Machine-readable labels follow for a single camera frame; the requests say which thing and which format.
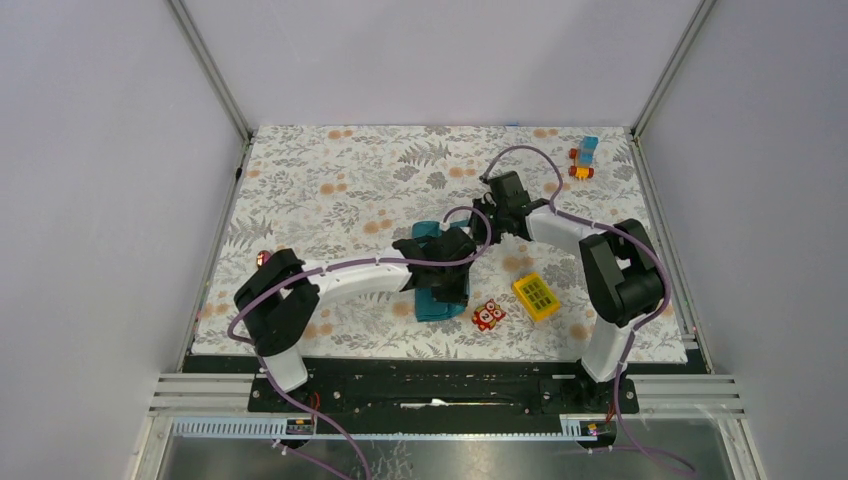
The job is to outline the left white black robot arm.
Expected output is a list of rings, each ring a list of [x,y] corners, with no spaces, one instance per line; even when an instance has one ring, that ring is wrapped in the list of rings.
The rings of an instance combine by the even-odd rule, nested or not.
[[[273,253],[234,294],[240,321],[260,365],[274,381],[272,398],[288,411],[309,401],[308,372],[298,342],[314,314],[335,302],[371,293],[432,289],[463,294],[481,253],[461,227],[401,239],[371,256],[302,260],[291,249]]]

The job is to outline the teal cloth napkin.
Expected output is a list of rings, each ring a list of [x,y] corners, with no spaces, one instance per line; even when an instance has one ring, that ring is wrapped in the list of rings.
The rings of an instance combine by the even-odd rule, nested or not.
[[[438,221],[419,221],[412,225],[411,234],[414,238],[441,235],[440,223]],[[414,291],[414,312],[418,322],[436,322],[449,320],[464,313],[467,309],[469,298],[469,273],[466,272],[460,283],[454,287],[454,292],[459,292],[462,286],[464,297],[459,302],[446,302],[437,300],[432,288],[418,288]]]

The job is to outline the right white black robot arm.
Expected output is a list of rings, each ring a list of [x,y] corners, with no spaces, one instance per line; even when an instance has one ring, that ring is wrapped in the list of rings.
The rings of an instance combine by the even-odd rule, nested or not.
[[[482,244],[506,235],[569,252],[581,260],[589,300],[599,316],[580,364],[586,377],[573,386],[575,402],[597,412],[613,398],[610,381],[625,369],[624,352],[638,320],[666,300],[659,261],[643,225],[628,219],[614,226],[559,211],[533,200],[515,171],[484,179],[489,192],[473,201],[471,235]]]

